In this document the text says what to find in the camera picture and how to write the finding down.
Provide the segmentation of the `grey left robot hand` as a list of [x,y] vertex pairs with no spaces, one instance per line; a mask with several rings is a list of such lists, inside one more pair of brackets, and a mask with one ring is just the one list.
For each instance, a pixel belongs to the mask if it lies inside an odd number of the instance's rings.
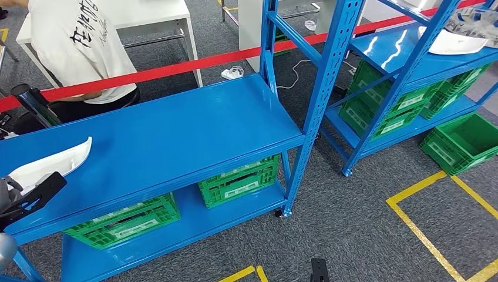
[[23,187],[10,176],[1,178],[1,213],[23,197],[22,191]]

